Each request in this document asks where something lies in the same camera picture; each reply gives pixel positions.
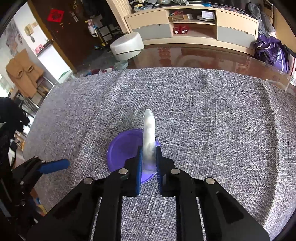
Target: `box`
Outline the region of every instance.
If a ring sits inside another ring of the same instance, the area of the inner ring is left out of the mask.
[[[170,23],[182,21],[182,20],[190,20],[193,19],[192,14],[183,14],[183,15],[173,15],[168,17]]]
[[[208,11],[202,11],[202,18],[206,19],[215,19],[215,13],[214,12],[208,12]]]

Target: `purple bag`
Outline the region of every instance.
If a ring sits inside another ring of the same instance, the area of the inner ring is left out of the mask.
[[[272,65],[276,69],[287,73],[288,60],[285,59],[285,54],[282,49],[281,41],[270,36],[266,38],[263,34],[258,34],[258,39],[254,43],[255,58],[267,64]]]

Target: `picture on wall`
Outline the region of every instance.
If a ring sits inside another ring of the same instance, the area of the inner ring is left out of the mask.
[[[18,54],[17,45],[18,42],[22,45],[22,36],[12,19],[4,31],[4,35],[7,37],[6,45],[10,49],[10,54],[14,57]]]

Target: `plastic bottle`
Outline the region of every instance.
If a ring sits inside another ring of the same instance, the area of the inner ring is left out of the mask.
[[[179,34],[179,33],[180,33],[180,29],[181,29],[181,26],[175,26],[175,27],[173,28],[173,33],[174,33],[174,34]]]
[[[142,172],[156,172],[155,119],[150,109],[145,111],[144,117]]]
[[[187,34],[188,30],[189,30],[189,28],[188,28],[187,25],[183,26],[183,27],[180,29],[181,34]]]

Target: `brown coat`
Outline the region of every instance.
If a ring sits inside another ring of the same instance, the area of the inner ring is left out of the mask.
[[[37,92],[37,80],[43,70],[35,65],[24,49],[6,65],[6,72],[24,97],[33,97]]]

